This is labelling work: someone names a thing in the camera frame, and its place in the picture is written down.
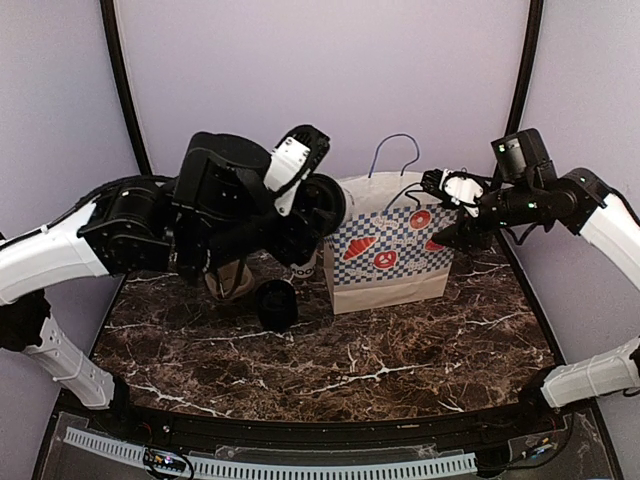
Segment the black coffee lid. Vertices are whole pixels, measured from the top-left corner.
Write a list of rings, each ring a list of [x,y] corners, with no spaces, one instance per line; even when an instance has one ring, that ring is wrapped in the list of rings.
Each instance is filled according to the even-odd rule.
[[[348,202],[342,186],[325,174],[311,174],[305,181],[314,215],[320,218],[324,236],[333,234],[346,220]]]

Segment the blue checkered paper bag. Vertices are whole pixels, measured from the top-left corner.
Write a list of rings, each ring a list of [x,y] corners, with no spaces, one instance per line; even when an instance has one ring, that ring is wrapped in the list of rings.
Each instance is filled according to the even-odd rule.
[[[420,187],[422,174],[409,167],[376,170],[390,140],[414,138],[406,133],[385,137],[377,145],[369,171],[341,179],[348,213],[325,239],[324,273],[333,313],[345,314],[431,299],[443,295],[454,256],[434,235],[456,220],[456,212]]]

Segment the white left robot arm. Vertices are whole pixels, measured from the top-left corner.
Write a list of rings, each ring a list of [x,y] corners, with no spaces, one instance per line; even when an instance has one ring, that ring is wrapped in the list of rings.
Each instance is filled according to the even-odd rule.
[[[1,345],[35,360],[120,436],[141,427],[126,382],[61,330],[45,291],[69,280],[174,272],[188,282],[264,250],[306,262],[340,224],[344,202],[317,171],[329,137],[294,127],[272,149],[199,132],[175,177],[136,175],[97,187],[58,219],[1,243]]]

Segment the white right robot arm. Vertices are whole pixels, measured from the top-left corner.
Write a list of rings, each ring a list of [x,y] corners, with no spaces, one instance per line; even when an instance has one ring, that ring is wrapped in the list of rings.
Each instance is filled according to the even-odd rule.
[[[516,245],[536,228],[550,232],[562,226],[552,245],[557,260],[574,243],[599,266],[610,266],[632,288],[639,286],[639,217],[628,200],[593,171],[577,167],[558,174],[540,132],[520,130],[492,141],[498,181],[463,170],[433,169],[423,173],[421,188],[452,209],[452,225],[433,236],[434,243],[456,251],[486,250],[490,240],[510,235]],[[583,400],[639,392],[639,339],[632,337],[603,353],[572,363],[546,367],[518,394],[520,404],[510,424],[521,434],[534,432],[549,411]]]

